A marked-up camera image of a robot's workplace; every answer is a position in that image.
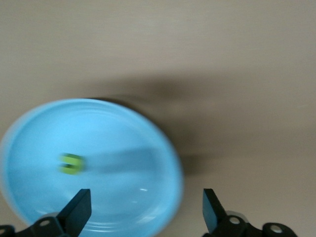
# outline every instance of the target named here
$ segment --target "table surface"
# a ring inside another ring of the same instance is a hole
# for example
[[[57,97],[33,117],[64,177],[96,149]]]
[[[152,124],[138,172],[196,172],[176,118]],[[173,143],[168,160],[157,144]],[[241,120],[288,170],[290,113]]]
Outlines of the table surface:
[[[202,189],[261,228],[316,232],[311,0],[0,2],[0,136],[42,103],[119,99],[161,126],[185,173],[159,237],[206,232]],[[0,199],[0,223],[25,225]]]

